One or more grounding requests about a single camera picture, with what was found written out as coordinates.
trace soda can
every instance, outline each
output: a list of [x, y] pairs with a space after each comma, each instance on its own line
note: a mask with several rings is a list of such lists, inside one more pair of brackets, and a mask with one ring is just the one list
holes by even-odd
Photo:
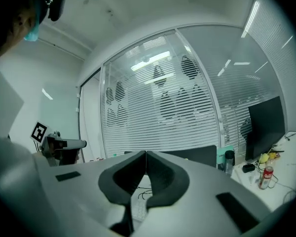
[[263, 171], [263, 175], [261, 177], [259, 188], [262, 190], [265, 190], [268, 187], [268, 184], [271, 181], [272, 175], [273, 175], [273, 168], [271, 166], [265, 167]]

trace white desk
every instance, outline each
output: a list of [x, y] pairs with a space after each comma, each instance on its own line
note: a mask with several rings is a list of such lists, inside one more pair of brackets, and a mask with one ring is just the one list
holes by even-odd
[[[275, 150], [284, 150], [280, 153], [280, 158], [276, 159], [274, 166], [274, 175], [278, 178], [278, 183], [275, 184], [273, 189], [266, 188], [261, 190], [255, 180], [259, 178], [259, 173], [254, 171], [256, 174], [253, 175], [253, 172], [243, 173], [242, 166], [246, 163], [239, 164], [235, 166], [231, 178], [242, 184], [245, 188], [250, 190], [256, 196], [258, 196], [271, 211], [274, 211], [276, 208], [281, 206], [283, 202], [288, 202], [295, 197], [296, 193], [291, 192], [290, 188], [284, 187], [289, 186], [292, 189], [296, 190], [296, 135], [290, 138], [290, 141], [284, 137], [277, 143], [277, 147], [274, 147]], [[269, 186], [274, 185], [276, 180], [272, 177]]]

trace white ceiling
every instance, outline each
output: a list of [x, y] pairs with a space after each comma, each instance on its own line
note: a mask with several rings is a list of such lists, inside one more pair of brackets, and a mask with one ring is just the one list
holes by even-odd
[[43, 21], [40, 39], [86, 59], [95, 46], [143, 15], [198, 4], [244, 24], [248, 11], [241, 4], [246, 2], [248, 0], [66, 0], [64, 13], [57, 22], [47, 17]]

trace red can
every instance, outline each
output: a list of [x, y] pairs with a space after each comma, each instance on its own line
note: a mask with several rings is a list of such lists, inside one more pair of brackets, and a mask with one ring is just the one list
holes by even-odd
[[259, 188], [262, 190], [265, 190], [268, 187], [268, 184], [271, 181], [272, 175], [273, 175], [273, 168], [271, 166], [265, 167], [263, 171], [263, 175], [261, 177]]

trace water bottle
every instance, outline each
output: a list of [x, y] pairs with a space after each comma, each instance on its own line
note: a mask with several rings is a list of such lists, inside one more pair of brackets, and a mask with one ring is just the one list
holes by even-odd
[[225, 153], [225, 169], [224, 169], [224, 172], [227, 175], [231, 176], [234, 165], [235, 165], [235, 152], [231, 151], [231, 150], [228, 150]]

